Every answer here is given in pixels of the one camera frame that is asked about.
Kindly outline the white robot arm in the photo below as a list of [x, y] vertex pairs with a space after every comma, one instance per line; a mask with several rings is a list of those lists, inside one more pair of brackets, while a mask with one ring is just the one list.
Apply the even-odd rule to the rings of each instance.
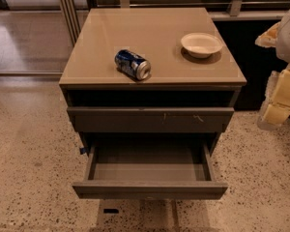
[[280, 22], [260, 35], [255, 44], [274, 47], [276, 57], [287, 63], [281, 71], [272, 71], [265, 91], [265, 100], [259, 110], [257, 125], [271, 131], [280, 127], [290, 116], [290, 10]]

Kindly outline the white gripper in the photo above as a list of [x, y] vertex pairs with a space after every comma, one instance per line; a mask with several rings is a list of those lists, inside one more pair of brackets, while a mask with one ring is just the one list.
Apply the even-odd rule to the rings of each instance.
[[279, 74], [274, 104], [268, 105], [263, 120], [272, 125], [281, 125], [290, 116], [290, 64]]

